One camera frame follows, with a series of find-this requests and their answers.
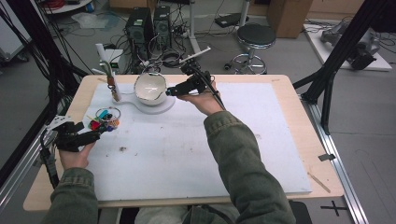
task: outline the gray floor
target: gray floor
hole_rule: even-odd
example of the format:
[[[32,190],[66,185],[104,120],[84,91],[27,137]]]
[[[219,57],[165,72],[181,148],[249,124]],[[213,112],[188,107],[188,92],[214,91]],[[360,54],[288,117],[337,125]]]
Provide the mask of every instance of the gray floor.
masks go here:
[[[105,30],[81,30],[76,24],[68,24],[70,15],[58,18],[72,33],[66,39],[90,68],[100,68],[95,43],[110,43],[114,35],[122,34],[125,21],[114,20],[114,27]],[[197,31],[207,30],[213,17],[197,19]],[[264,18],[251,17],[251,21],[265,24]],[[220,28],[214,24],[212,31]],[[223,70],[223,65],[234,55],[242,52],[235,35],[199,37],[202,49],[212,50],[199,59],[203,70],[211,74],[232,74]],[[191,54],[189,41],[185,41]],[[380,55],[389,63],[396,63],[395,54],[385,49]],[[287,75],[292,82],[309,76],[319,70],[321,63],[305,34],[296,39],[278,39],[276,44],[257,54],[268,66],[268,74]],[[74,63],[85,66],[72,54]],[[1,141],[3,165],[14,148],[21,141],[35,118],[48,101],[48,81],[39,73],[32,60],[29,63],[10,63],[0,68]],[[181,74],[178,69],[164,68],[163,74]],[[341,155],[349,178],[356,190],[370,223],[396,223],[396,71],[351,71],[339,70],[334,83],[330,131]],[[297,90],[303,93],[307,87]],[[37,168],[33,167],[6,209],[0,214],[0,223],[38,223],[44,213],[23,211],[23,200],[35,178]],[[314,223],[352,223],[348,211],[340,210],[339,217],[334,210],[321,209],[332,206],[345,207],[343,198],[323,200],[302,200],[306,203]]]

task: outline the box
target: box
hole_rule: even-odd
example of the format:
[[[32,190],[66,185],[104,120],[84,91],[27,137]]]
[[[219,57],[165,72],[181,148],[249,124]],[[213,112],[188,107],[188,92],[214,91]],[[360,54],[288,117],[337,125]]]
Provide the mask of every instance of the box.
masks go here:
[[[314,0],[308,18],[341,20],[353,17],[364,0]]]
[[[127,9],[134,7],[149,7],[151,12],[157,6],[156,0],[109,0],[110,7]]]
[[[276,37],[296,38],[303,29],[313,0],[272,0],[267,20]]]

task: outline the black pole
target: black pole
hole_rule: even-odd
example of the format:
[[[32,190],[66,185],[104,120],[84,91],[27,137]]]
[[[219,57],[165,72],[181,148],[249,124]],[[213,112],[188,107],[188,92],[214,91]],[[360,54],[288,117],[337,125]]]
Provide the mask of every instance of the black pole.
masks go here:
[[[330,105],[332,100],[332,84],[341,65],[369,29],[371,23],[380,15],[388,0],[366,0],[356,13],[346,31],[332,50],[323,66],[309,77],[293,84],[295,89],[312,82],[308,91],[302,94],[303,100],[309,104],[316,104],[319,96],[324,92],[321,126],[326,134],[329,132]]]

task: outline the white bowl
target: white bowl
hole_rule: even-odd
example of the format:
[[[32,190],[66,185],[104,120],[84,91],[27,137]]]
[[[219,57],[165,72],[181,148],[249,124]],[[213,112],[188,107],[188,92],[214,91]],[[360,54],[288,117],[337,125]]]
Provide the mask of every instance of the white bowl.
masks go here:
[[[145,105],[158,105],[166,99],[166,79],[159,73],[144,73],[134,83],[137,99]]]

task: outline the cable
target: cable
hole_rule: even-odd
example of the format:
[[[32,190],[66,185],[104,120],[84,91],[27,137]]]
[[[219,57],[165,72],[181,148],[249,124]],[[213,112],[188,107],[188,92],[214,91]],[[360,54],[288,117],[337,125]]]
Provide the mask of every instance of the cable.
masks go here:
[[[191,69],[195,72],[195,74],[198,74],[201,78],[201,80],[205,83],[205,85],[210,89],[210,91],[212,92],[213,96],[215,97],[215,100],[219,103],[220,107],[223,110],[226,110],[224,103],[221,101],[221,98],[219,97],[219,91],[216,91],[213,86],[212,86],[212,81],[207,81],[207,79],[205,78],[205,76],[202,74],[202,72],[195,67],[191,67]]]
[[[47,129],[45,129],[40,135],[40,158],[41,161],[44,163],[47,169],[47,173],[49,174],[49,182],[51,183],[52,187],[55,189],[59,184],[59,177],[56,171],[55,165],[55,157],[54,154],[50,153],[50,150],[44,144],[44,136],[47,133]]]

